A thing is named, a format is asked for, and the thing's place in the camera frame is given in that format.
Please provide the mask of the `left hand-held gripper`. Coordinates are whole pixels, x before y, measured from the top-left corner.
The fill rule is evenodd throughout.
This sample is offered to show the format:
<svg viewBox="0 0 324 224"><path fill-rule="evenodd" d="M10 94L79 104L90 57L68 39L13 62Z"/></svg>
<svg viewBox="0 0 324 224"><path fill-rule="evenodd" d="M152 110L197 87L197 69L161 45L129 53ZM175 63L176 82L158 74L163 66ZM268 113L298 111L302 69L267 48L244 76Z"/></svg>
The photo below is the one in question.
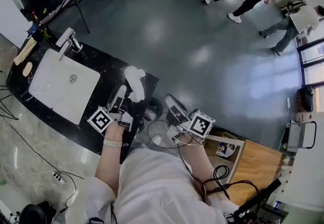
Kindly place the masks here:
<svg viewBox="0 0 324 224"><path fill-rule="evenodd" d="M125 130L130 131L133 124L133 117L125 110L120 109L127 91L125 85L121 85L119 90L109 100L107 108L98 107L87 122L99 133L103 133L113 122L118 122Z"/></svg>

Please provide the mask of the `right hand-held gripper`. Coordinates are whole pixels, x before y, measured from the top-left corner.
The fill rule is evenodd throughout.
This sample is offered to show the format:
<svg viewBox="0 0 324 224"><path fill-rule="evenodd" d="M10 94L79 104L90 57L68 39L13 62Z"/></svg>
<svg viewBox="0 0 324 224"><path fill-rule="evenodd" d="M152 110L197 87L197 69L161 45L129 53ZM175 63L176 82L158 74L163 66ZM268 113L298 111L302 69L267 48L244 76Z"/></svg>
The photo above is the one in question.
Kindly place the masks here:
<svg viewBox="0 0 324 224"><path fill-rule="evenodd" d="M173 95L166 94L169 111L166 116L167 136L178 145L199 145L209 135L215 120L198 109L189 113L187 108Z"/></svg>

